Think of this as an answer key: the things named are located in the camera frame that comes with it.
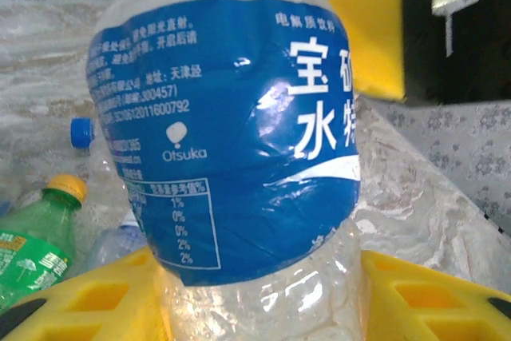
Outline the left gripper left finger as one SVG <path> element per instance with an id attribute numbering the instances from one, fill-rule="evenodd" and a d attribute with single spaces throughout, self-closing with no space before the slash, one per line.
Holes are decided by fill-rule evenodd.
<path id="1" fill-rule="evenodd" d="M 3 340 L 170 340 L 149 248 L 39 291 L 1 316 Z"/>

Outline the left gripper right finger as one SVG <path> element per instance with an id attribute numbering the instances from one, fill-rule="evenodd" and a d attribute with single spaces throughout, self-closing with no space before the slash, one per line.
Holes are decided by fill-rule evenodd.
<path id="1" fill-rule="evenodd" d="M 361 256 L 365 340 L 508 340 L 510 296 L 392 256 Z"/>

